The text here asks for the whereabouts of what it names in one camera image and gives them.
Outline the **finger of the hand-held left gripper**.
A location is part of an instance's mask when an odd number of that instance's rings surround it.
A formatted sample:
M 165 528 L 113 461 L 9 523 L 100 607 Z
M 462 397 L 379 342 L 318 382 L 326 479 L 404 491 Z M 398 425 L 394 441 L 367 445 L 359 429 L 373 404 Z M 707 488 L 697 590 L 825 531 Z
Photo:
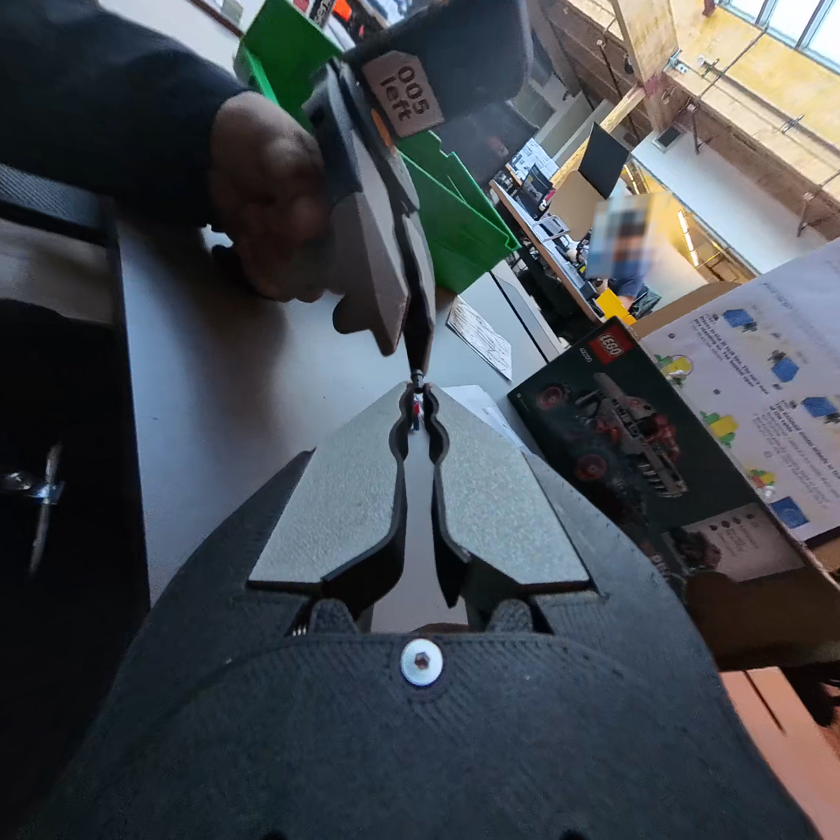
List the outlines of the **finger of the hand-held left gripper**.
M 368 332 L 383 356 L 393 355 L 407 313 L 408 286 L 399 248 L 362 192 L 332 213 L 331 291 L 339 297 L 332 324 L 340 334 Z
M 409 370 L 411 374 L 412 368 L 422 369 L 426 376 L 437 313 L 434 266 L 418 213 L 401 216 L 396 237 L 408 286 L 402 334 Z

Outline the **green plastic bin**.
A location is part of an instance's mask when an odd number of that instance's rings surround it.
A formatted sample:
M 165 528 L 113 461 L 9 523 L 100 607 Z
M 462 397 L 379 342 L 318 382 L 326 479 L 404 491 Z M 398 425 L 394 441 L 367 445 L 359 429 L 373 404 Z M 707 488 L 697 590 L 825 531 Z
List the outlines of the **green plastic bin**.
M 312 78 L 342 49 L 292 2 L 266 1 L 240 40 L 238 79 L 307 130 Z M 439 286 L 462 293 L 515 249 L 515 237 L 455 153 L 430 131 L 397 148 L 419 198 L 419 216 Z

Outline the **black lego set box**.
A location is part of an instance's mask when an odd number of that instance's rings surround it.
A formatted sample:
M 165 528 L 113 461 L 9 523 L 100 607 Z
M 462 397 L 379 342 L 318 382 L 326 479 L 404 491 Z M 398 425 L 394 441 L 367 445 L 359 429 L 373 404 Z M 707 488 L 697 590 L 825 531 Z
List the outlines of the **black lego set box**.
M 508 394 L 544 459 L 678 591 L 797 571 L 801 552 L 617 318 Z

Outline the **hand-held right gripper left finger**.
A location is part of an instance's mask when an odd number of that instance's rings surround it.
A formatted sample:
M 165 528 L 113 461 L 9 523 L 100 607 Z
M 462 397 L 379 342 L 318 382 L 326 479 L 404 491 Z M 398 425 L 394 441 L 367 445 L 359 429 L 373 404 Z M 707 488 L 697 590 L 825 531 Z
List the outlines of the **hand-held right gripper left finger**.
M 411 387 L 398 383 L 313 450 L 248 578 L 360 617 L 404 569 Z

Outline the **wooden office desk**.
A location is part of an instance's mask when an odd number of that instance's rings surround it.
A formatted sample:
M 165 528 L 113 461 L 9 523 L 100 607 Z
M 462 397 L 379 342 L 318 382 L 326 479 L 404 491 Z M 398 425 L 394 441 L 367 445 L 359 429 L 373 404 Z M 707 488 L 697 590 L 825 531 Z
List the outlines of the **wooden office desk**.
M 541 224 L 532 219 L 522 205 L 512 198 L 495 180 L 490 181 L 489 189 L 500 205 L 504 206 L 513 217 L 532 246 L 540 253 L 552 273 L 573 298 L 575 305 L 592 322 L 606 322 L 600 308 L 595 304 L 595 296 L 586 291 L 591 287 L 587 280 L 583 280 L 574 269 L 572 263 L 564 256 L 553 239 L 544 236 Z

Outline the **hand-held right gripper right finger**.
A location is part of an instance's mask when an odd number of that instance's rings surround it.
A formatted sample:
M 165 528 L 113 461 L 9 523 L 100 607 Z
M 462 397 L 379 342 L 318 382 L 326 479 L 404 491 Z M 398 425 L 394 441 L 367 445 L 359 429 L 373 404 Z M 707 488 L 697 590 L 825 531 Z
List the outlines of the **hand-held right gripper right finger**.
M 444 600 L 496 607 L 592 579 L 520 446 L 434 385 L 424 392 L 432 534 Z

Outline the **brown cardboard box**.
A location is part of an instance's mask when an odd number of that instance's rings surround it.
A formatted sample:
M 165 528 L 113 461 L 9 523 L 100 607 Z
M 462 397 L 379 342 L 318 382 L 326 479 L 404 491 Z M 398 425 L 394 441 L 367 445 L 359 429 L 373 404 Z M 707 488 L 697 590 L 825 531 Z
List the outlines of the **brown cardboard box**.
M 648 315 L 636 320 L 635 323 L 630 326 L 630 332 L 636 340 L 641 340 L 658 329 L 668 326 L 673 321 L 678 320 L 719 298 L 720 296 L 735 290 L 739 286 L 739 283 L 732 281 L 714 281 L 706 283 L 702 287 L 694 289 L 675 301 L 672 301 L 663 307 L 658 307 Z

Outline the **yellow plastic object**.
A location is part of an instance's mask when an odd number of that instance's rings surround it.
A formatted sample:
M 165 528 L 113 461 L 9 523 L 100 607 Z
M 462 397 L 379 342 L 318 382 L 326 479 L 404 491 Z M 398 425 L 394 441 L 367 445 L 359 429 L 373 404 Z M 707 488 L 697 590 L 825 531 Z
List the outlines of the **yellow plastic object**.
M 594 299 L 595 306 L 600 310 L 604 320 L 616 318 L 625 325 L 631 326 L 637 322 L 625 305 L 624 297 L 617 296 L 609 287 Z

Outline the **white line-drawing paper sheet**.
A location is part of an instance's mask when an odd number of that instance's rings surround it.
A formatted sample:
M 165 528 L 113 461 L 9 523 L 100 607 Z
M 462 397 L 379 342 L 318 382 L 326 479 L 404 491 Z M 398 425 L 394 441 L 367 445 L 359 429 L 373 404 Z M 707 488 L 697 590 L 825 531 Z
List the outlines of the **white line-drawing paper sheet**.
M 461 296 L 453 299 L 446 323 L 494 371 L 512 382 L 511 343 Z

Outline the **person's left hand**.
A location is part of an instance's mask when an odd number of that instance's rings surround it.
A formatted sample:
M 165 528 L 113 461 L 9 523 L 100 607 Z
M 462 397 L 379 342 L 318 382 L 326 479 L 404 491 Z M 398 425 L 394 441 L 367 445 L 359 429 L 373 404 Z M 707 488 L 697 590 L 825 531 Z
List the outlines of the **person's left hand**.
M 291 268 L 329 227 L 315 139 L 277 104 L 244 91 L 219 109 L 210 153 L 215 228 L 230 239 L 246 284 L 273 301 L 320 299 L 322 280 L 295 278 Z

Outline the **printed brick instruction sheet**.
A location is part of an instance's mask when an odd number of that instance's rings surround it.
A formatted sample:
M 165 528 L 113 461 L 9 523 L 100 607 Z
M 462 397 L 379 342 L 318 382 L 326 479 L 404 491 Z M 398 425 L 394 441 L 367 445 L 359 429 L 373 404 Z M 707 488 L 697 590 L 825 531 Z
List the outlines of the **printed brick instruction sheet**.
M 793 259 L 642 338 L 794 539 L 839 524 L 839 244 Z

